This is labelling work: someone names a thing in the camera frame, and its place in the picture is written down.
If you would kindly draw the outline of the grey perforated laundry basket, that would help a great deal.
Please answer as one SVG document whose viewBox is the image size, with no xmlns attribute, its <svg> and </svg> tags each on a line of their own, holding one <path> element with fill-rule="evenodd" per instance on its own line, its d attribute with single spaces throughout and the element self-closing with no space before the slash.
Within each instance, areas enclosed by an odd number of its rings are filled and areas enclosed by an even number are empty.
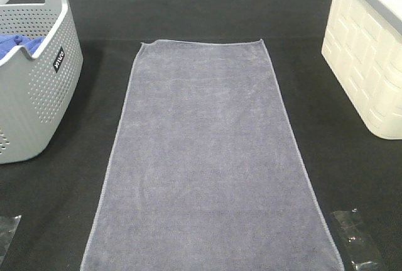
<svg viewBox="0 0 402 271">
<path fill-rule="evenodd" d="M 68 0 L 1 5 L 1 34 L 44 37 L 34 54 L 14 47 L 1 59 L 1 163 L 29 160 L 49 144 L 75 91 L 83 63 Z M 63 47 L 56 73 L 53 61 Z"/>
</svg>

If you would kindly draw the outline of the black basket brand label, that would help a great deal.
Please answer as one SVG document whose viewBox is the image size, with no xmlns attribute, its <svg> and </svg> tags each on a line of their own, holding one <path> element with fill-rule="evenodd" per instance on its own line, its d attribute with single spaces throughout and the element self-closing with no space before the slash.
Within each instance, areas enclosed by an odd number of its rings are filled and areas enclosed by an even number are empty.
<svg viewBox="0 0 402 271">
<path fill-rule="evenodd" d="M 60 47 L 57 56 L 55 57 L 55 60 L 52 63 L 53 69 L 55 70 L 56 73 L 60 70 L 64 58 L 65 58 L 64 49 L 63 47 Z"/>
</svg>

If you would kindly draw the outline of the right clear tape strip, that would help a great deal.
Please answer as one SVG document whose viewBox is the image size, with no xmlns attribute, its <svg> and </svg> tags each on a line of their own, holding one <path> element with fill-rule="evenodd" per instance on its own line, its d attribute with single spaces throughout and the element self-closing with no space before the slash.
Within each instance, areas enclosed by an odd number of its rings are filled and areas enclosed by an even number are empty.
<svg viewBox="0 0 402 271">
<path fill-rule="evenodd" d="M 384 260 L 357 209 L 334 211 L 332 220 L 353 270 L 387 270 Z"/>
</svg>

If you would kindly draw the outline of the grey microfibre towel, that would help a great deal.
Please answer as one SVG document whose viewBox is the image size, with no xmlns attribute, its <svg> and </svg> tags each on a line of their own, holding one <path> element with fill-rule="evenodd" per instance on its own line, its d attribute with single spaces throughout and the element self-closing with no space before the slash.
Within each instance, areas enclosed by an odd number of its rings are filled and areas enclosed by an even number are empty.
<svg viewBox="0 0 402 271">
<path fill-rule="evenodd" d="M 142 44 L 80 269 L 344 269 L 262 40 Z"/>
</svg>

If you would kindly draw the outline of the clear tape strip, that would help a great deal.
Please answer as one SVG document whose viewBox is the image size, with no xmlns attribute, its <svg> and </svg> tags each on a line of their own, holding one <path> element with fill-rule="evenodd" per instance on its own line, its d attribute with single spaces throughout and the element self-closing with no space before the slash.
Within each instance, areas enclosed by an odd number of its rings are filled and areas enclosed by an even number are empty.
<svg viewBox="0 0 402 271">
<path fill-rule="evenodd" d="M 0 217 L 0 262 L 2 263 L 9 246 L 13 240 L 13 236 L 18 228 L 21 215 L 14 217 Z"/>
<path fill-rule="evenodd" d="M 357 209 L 334 211 L 332 220 L 353 270 L 387 270 L 384 260 Z"/>
</svg>

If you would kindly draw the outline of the cream plastic storage box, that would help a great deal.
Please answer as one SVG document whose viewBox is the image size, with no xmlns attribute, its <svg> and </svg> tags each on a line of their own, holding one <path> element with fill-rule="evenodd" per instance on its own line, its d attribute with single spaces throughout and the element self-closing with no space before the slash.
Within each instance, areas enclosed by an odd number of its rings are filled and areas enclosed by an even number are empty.
<svg viewBox="0 0 402 271">
<path fill-rule="evenodd" d="M 332 0 L 322 55 L 367 129 L 401 139 L 401 0 Z"/>
</svg>

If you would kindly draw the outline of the left clear tape strip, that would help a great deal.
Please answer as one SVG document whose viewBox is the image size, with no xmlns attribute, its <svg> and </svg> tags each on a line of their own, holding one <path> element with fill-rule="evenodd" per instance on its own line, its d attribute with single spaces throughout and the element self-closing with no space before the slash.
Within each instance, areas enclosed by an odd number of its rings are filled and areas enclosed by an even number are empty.
<svg viewBox="0 0 402 271">
<path fill-rule="evenodd" d="M 14 217 L 0 217 L 0 262 L 2 263 L 9 246 L 13 240 L 13 236 L 18 228 L 21 215 Z"/>
</svg>

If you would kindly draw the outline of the blue towel in basket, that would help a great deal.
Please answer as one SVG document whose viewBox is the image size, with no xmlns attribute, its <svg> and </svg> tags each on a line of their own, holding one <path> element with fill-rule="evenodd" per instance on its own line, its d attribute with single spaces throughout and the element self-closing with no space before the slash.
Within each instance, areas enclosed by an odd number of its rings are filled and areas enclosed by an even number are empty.
<svg viewBox="0 0 402 271">
<path fill-rule="evenodd" d="M 23 46 L 27 49 L 27 51 L 30 52 L 30 54 L 34 54 L 44 39 L 45 39 L 44 37 L 38 37 L 38 38 L 31 39 L 24 35 L 1 34 L 0 59 L 4 58 L 16 46 Z"/>
</svg>

